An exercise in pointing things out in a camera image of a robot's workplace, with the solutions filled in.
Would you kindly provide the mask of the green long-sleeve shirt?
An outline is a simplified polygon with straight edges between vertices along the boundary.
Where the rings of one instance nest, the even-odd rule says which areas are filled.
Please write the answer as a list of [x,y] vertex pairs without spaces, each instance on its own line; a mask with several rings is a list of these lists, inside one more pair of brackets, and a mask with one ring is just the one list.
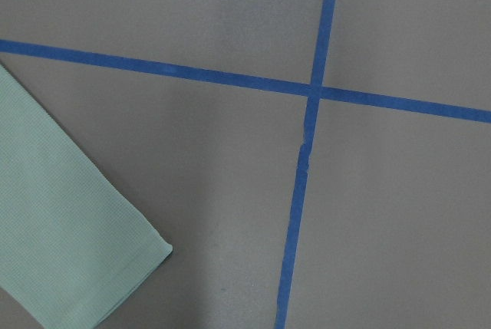
[[2,289],[42,327],[94,328],[172,250],[2,71]]

